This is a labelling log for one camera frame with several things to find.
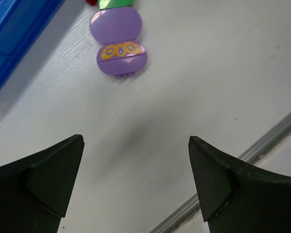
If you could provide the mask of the red green curved lego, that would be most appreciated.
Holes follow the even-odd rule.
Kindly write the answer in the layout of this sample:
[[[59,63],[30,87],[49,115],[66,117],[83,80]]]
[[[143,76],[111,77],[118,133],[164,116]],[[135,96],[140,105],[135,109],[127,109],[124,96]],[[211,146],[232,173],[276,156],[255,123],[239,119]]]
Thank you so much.
[[[99,10],[132,6],[134,0],[86,0],[91,6],[98,6]]]

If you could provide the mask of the purple round lego piece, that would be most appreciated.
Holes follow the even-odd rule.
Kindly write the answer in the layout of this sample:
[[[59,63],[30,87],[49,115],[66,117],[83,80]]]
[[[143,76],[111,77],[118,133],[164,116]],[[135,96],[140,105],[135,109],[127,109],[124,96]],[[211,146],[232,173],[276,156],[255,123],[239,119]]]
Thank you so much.
[[[90,32],[102,44],[96,60],[104,74],[132,77],[145,67],[147,51],[136,40],[141,30],[141,16],[133,7],[102,9],[93,14]]]

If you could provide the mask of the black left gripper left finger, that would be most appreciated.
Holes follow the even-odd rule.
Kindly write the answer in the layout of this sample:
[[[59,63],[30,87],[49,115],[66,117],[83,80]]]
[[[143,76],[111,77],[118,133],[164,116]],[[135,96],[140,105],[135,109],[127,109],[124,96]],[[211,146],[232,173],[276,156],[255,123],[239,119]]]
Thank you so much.
[[[0,166],[0,233],[57,232],[68,209],[83,150],[83,136],[75,134]]]

